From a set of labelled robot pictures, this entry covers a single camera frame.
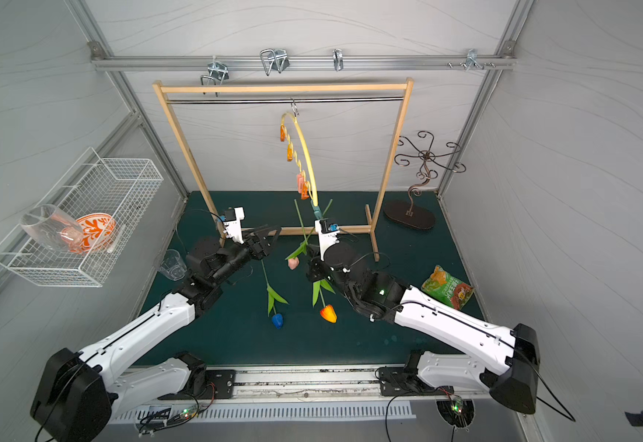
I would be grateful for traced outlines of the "yellow wavy clothes hanger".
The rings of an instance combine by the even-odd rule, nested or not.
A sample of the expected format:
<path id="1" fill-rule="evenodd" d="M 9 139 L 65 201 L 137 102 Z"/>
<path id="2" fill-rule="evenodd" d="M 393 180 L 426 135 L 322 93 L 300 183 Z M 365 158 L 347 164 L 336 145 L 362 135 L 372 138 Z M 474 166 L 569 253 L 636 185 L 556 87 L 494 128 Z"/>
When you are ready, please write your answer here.
<path id="1" fill-rule="evenodd" d="M 290 112 L 285 112 L 281 116 L 280 126 L 284 124 L 287 129 L 286 141 L 282 143 L 286 145 L 286 149 L 288 144 L 293 145 L 295 158 L 289 163 L 294 163 L 296 165 L 297 175 L 302 173 L 308 183 L 308 187 L 310 188 L 310 199 L 303 201 L 309 201 L 311 206 L 319 206 L 319 192 L 316 176 L 310 156 L 310 149 L 308 148 L 307 140 L 298 120 L 299 113 L 297 103 L 295 101 L 291 101 L 290 106 Z"/>

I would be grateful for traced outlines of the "orange tulip flower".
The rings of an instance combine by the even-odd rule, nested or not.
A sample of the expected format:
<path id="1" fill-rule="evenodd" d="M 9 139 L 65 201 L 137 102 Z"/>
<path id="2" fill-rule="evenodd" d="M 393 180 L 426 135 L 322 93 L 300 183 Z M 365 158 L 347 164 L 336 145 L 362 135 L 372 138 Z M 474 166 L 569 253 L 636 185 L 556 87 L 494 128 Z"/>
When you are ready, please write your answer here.
<path id="1" fill-rule="evenodd" d="M 319 311 L 321 318 L 327 322 L 336 323 L 338 320 L 337 314 L 333 305 L 326 302 L 324 297 L 325 292 L 334 293 L 334 289 L 327 280 L 323 279 L 312 283 L 312 306 L 321 302 L 322 309 Z"/>

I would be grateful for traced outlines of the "pink clothes peg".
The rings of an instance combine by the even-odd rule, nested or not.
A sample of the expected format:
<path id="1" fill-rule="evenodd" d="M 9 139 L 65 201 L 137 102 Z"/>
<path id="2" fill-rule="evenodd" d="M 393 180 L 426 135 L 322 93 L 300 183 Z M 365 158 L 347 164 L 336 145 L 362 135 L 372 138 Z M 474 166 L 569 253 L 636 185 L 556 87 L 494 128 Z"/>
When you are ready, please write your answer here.
<path id="1" fill-rule="evenodd" d="M 299 193 L 304 193 L 305 183 L 306 183 L 306 180 L 303 174 L 299 173 L 299 175 L 297 175 L 297 191 Z"/>

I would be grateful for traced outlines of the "pink tulip flower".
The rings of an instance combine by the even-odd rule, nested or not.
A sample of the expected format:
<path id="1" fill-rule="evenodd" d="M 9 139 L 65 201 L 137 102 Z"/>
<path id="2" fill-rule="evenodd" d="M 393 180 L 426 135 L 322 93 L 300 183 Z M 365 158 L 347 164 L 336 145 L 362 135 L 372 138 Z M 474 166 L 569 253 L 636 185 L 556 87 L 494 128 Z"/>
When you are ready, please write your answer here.
<path id="1" fill-rule="evenodd" d="M 286 257 L 287 266 L 292 271 L 297 269 L 297 267 L 299 267 L 301 255 L 305 255 L 308 258 L 319 256 L 319 244 L 314 245 L 310 243 L 310 238 L 312 237 L 312 234 L 316 232 L 315 228 L 310 228 L 310 229 L 306 228 L 306 226 L 304 225 L 303 217 L 301 215 L 301 211 L 299 209 L 298 203 L 295 203 L 295 207 L 297 212 L 297 218 L 302 230 L 303 241 L 301 241 L 301 243 L 299 243 L 297 248 Z"/>

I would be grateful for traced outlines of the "teal clothes peg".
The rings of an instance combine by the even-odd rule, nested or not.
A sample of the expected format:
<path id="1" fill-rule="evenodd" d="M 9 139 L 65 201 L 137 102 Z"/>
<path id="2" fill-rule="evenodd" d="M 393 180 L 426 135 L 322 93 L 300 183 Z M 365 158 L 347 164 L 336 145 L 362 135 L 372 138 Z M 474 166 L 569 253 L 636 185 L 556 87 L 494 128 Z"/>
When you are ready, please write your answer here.
<path id="1" fill-rule="evenodd" d="M 323 214 L 322 214 L 321 208 L 319 208 L 319 206 L 312 206 L 312 209 L 313 209 L 313 213 L 314 213 L 314 215 L 315 215 L 317 220 L 323 219 Z"/>

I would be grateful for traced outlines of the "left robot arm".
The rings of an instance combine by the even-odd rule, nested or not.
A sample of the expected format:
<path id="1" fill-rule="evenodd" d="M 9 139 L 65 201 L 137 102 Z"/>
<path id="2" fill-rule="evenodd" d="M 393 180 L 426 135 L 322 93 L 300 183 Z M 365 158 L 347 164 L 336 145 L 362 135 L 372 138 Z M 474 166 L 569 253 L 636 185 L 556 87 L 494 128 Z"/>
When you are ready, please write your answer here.
<path id="1" fill-rule="evenodd" d="M 55 441 L 91 441 L 112 418 L 159 396 L 182 392 L 205 370 L 190 355 L 172 357 L 138 375 L 125 372 L 167 337 L 210 311 L 223 284 L 252 260 L 275 249 L 280 228 L 241 233 L 227 247 L 201 239 L 187 257 L 179 287 L 115 333 L 74 352 L 63 348 L 47 361 L 31 417 Z"/>

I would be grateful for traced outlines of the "blue tulip flower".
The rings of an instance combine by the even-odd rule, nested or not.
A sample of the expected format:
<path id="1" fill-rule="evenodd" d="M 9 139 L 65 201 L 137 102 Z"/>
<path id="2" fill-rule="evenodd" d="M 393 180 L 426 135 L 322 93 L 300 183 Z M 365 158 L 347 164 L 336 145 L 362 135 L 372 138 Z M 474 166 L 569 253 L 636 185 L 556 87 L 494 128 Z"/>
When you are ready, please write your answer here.
<path id="1" fill-rule="evenodd" d="M 288 302 L 279 293 L 272 287 L 270 284 L 270 279 L 266 271 L 264 261 L 261 261 L 262 273 L 266 285 L 266 294 L 267 294 L 267 313 L 270 317 L 270 320 L 273 324 L 273 327 L 277 330 L 281 330 L 284 327 L 284 316 L 279 313 L 276 309 L 277 303 L 282 303 L 287 305 Z"/>

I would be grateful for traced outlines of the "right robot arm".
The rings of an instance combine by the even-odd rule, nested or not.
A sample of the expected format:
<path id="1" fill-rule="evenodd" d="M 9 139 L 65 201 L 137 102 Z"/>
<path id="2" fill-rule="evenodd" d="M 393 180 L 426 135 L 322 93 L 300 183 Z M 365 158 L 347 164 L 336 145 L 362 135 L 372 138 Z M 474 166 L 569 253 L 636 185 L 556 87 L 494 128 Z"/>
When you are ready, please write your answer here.
<path id="1" fill-rule="evenodd" d="M 415 376 L 439 389 L 453 380 L 479 387 L 514 412 L 535 414 L 546 383 L 535 329 L 520 323 L 507 328 L 478 320 L 431 298 L 420 288 L 387 272 L 373 271 L 347 243 L 314 246 L 308 280 L 342 295 L 371 322 L 389 322 L 428 335 L 467 355 L 465 368 L 450 368 L 438 355 L 424 352 Z"/>

